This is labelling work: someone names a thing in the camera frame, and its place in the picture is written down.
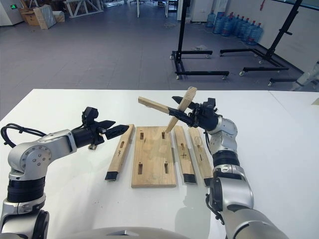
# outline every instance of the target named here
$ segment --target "black end cap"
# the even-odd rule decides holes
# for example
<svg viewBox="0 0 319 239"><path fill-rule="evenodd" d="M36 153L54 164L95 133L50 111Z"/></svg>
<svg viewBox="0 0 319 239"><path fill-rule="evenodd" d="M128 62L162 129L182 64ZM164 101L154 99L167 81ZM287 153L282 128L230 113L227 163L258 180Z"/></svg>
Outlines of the black end cap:
<svg viewBox="0 0 319 239"><path fill-rule="evenodd" d="M184 176L184 183L194 183L194 184L197 183L196 182L196 177L195 177L194 174L185 173L185 174L183 174L183 176Z"/></svg>
<svg viewBox="0 0 319 239"><path fill-rule="evenodd" d="M212 180L212 178L204 178L205 187L209 187L210 186L210 181L211 180Z"/></svg>
<svg viewBox="0 0 319 239"><path fill-rule="evenodd" d="M107 180L107 181L115 181L117 175L118 175L118 172L107 172L105 180Z"/></svg>

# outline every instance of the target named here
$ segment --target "blue water bottle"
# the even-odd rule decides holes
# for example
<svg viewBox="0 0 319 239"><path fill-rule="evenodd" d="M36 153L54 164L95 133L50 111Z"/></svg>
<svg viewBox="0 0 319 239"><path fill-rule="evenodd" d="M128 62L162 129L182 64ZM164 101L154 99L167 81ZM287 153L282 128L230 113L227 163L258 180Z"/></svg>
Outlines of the blue water bottle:
<svg viewBox="0 0 319 239"><path fill-rule="evenodd" d="M227 18L227 20L225 21L221 35L230 36L231 31L233 29L233 25L234 25L234 21L233 21L233 17L231 16L230 18Z"/></svg>
<svg viewBox="0 0 319 239"><path fill-rule="evenodd" d="M261 35L264 32L263 29L260 27L260 25L261 23L258 23L258 26L251 31L246 41L248 45L257 45Z"/></svg>
<svg viewBox="0 0 319 239"><path fill-rule="evenodd" d="M240 30L240 27L241 27L241 25L244 23L244 18L245 18L245 17L242 16L241 19L236 23L235 30L234 30L234 32L233 32L233 34L234 34L235 36L238 35L238 32L239 32L239 30Z"/></svg>
<svg viewBox="0 0 319 239"><path fill-rule="evenodd" d="M256 22L256 21L253 21L253 23L246 28L246 30L245 30L245 32L244 32L244 35L243 35L243 37L241 38L242 41L245 41L245 42L247 41L247 39L248 39L248 37L249 37L251 31L256 27L256 26L255 26L255 22Z"/></svg>
<svg viewBox="0 0 319 239"><path fill-rule="evenodd" d="M231 33L233 33L233 32L234 32L234 30L235 30L235 28L236 28L236 25L237 25L238 21L240 21L240 19L239 19L239 14L237 15L237 17L236 17L236 18L233 18L233 29L231 29Z"/></svg>
<svg viewBox="0 0 319 239"><path fill-rule="evenodd" d="M217 18L214 27L213 27L213 33L214 34L221 34L223 27L224 27L225 17L222 13L219 18Z"/></svg>
<svg viewBox="0 0 319 239"><path fill-rule="evenodd" d="M211 12L207 17L206 27L213 27L216 15L214 12Z"/></svg>
<svg viewBox="0 0 319 239"><path fill-rule="evenodd" d="M243 37L245 30L248 26L249 26L249 17L246 18L246 21L241 25L240 30L239 30L238 35L237 35L238 38Z"/></svg>

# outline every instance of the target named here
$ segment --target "white wall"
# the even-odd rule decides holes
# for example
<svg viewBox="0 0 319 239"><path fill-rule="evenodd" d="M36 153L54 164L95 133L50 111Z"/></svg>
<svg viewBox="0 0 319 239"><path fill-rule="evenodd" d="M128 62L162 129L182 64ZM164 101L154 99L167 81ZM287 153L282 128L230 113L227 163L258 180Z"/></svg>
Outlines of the white wall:
<svg viewBox="0 0 319 239"><path fill-rule="evenodd" d="M292 5L266 0L260 11L261 3L262 0L230 0L227 12L233 11L256 20L256 23L261 22L264 34L259 44L269 48ZM319 11L300 7L289 32L293 35L284 34L275 53L303 71L311 70L319 60Z"/></svg>

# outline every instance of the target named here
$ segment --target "cardboard box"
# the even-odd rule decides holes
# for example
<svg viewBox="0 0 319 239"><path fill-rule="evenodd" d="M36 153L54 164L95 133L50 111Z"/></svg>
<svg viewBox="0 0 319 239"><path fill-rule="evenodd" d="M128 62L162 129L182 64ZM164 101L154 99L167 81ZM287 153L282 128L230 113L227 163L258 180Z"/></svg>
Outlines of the cardboard box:
<svg viewBox="0 0 319 239"><path fill-rule="evenodd" d="M65 22L65 15L62 11L53 11L56 22Z"/></svg>
<svg viewBox="0 0 319 239"><path fill-rule="evenodd" d="M19 10L20 15L21 15L22 19L24 20L24 22L28 23L28 21L26 20L26 16L23 13L30 11L30 10L28 8L19 8L18 10Z"/></svg>
<svg viewBox="0 0 319 239"><path fill-rule="evenodd" d="M35 16L39 22L40 28L49 29L56 21L50 5L43 5L33 9Z"/></svg>
<svg viewBox="0 0 319 239"><path fill-rule="evenodd" d="M23 19L26 19L26 22L31 26L39 26L39 22L32 10L28 10L21 13Z"/></svg>

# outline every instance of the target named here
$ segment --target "black mount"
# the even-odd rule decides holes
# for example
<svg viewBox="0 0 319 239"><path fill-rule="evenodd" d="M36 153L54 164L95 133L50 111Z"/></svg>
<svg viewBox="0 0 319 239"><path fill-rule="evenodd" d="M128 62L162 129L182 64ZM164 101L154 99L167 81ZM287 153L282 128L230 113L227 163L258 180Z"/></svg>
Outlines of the black mount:
<svg viewBox="0 0 319 239"><path fill-rule="evenodd" d="M181 22L180 22L180 29L179 29L179 39L178 39L178 50L171 52L171 59L174 60L177 74L176 79L179 79L180 75L192 75L192 76L223 76L223 79L229 75L229 71L186 71L181 60L182 54L187 55L198 55L198 54L206 54L211 55L213 54L212 51L182 51L183 46L183 38L184 38L184 30L185 30L185 20L186 20L186 11L187 7L190 6L190 0L183 1L183 7L181 12Z"/></svg>
<svg viewBox="0 0 319 239"><path fill-rule="evenodd" d="M273 54L275 52L276 46L280 42L283 35L284 34L292 35L292 33L288 32L288 30L289 30L290 25L294 21L296 15L298 14L298 8L301 5L302 1L303 0L296 0L293 8L291 9L288 17L286 18L284 25L282 26L281 29L279 29L279 33L278 33L276 39L274 40L273 44L267 50L266 53L263 53L260 50L255 49L255 48L223 49L223 50L220 50L219 55L223 56L224 53L228 53L228 52L247 52L247 51L250 51L250 52L255 53L257 56L260 56L262 58L262 60L268 61L270 64L275 66L275 67L244 67L243 71L240 73L240 76L242 76L244 74L244 72L249 72L249 71L282 71L282 70L286 71L286 70L289 70L288 67L285 67L283 64L274 60L272 57L273 57Z"/></svg>
<svg viewBox="0 0 319 239"><path fill-rule="evenodd" d="M98 110L92 107L87 107L82 112L82 125L72 130L78 148L90 144L89 147L95 149L97 145L104 143L103 134L105 134L107 139L111 139L125 133L129 128L128 125L122 124L110 128L115 124L115 121L94 121L98 116Z"/></svg>
<svg viewBox="0 0 319 239"><path fill-rule="evenodd" d="M183 97L173 96L173 99L180 103ZM212 131L218 124L219 115L216 114L216 102L214 98L208 98L202 104L191 102L188 106L192 110L188 115L183 111L179 111L168 107L170 116L175 116L180 121L186 123L189 127L200 127L206 131Z"/></svg>

